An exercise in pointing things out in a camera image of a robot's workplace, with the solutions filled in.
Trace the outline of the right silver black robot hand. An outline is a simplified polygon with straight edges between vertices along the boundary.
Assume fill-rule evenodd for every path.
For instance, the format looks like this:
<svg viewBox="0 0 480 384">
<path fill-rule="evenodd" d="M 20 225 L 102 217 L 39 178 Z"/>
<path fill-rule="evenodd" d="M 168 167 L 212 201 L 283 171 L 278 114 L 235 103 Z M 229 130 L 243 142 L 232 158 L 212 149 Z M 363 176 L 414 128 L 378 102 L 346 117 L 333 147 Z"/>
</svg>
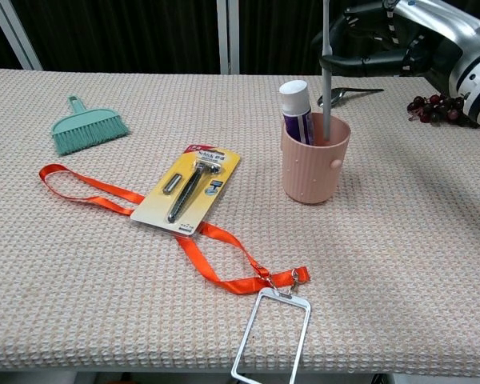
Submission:
<svg viewBox="0 0 480 384">
<path fill-rule="evenodd" d="M 324 35 L 320 65 L 338 76 L 424 76 L 451 96 L 480 86 L 480 20 L 444 1 L 352 6 Z"/>
</svg>

